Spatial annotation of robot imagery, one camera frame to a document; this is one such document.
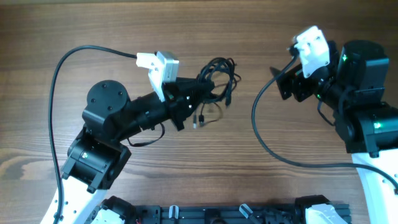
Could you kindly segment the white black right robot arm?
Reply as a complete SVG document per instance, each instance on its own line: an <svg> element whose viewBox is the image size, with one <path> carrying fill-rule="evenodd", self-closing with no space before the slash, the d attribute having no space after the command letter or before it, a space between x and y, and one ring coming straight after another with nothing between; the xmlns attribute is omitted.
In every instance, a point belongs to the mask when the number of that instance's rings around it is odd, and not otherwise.
<svg viewBox="0 0 398 224"><path fill-rule="evenodd" d="M333 110L335 131L358 171L371 223L397 223L397 108L382 100L389 58L378 43L351 40L308 78L304 64L271 74L283 99L316 96Z"/></svg>

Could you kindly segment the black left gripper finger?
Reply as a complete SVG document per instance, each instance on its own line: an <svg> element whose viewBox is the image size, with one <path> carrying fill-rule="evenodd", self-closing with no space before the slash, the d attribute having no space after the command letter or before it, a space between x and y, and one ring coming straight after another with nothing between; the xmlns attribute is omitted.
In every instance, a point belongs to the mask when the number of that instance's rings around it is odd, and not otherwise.
<svg viewBox="0 0 398 224"><path fill-rule="evenodd" d="M178 91L211 91L215 84L213 81L200 81L196 78L181 78L178 77L174 83L174 87Z"/></svg>
<svg viewBox="0 0 398 224"><path fill-rule="evenodd" d="M188 86L183 88L184 105L185 111L191 111L197 108L197 106L206 98L210 97L211 91L214 88L211 86Z"/></svg>

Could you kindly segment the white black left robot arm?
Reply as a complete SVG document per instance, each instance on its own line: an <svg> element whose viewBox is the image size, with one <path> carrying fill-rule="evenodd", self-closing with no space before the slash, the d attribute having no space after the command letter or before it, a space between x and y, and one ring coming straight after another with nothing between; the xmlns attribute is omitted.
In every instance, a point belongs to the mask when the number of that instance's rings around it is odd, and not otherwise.
<svg viewBox="0 0 398 224"><path fill-rule="evenodd" d="M84 125L62 167L62 193L55 193L42 223L84 223L105 198L131 152L122 141L171 120L177 130L211 95L213 81L178 78L156 91L131 100L114 80L95 84L86 97Z"/></svg>

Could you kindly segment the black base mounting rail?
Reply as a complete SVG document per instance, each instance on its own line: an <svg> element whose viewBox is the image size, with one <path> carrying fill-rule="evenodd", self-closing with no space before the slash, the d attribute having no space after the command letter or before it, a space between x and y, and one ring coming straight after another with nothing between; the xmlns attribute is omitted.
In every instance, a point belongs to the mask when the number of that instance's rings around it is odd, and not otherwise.
<svg viewBox="0 0 398 224"><path fill-rule="evenodd" d="M294 203L263 205L180 207L132 205L112 196L96 206L86 223L322 223L310 212L321 212L326 221L351 223L348 204L333 203L323 195L296 198Z"/></svg>

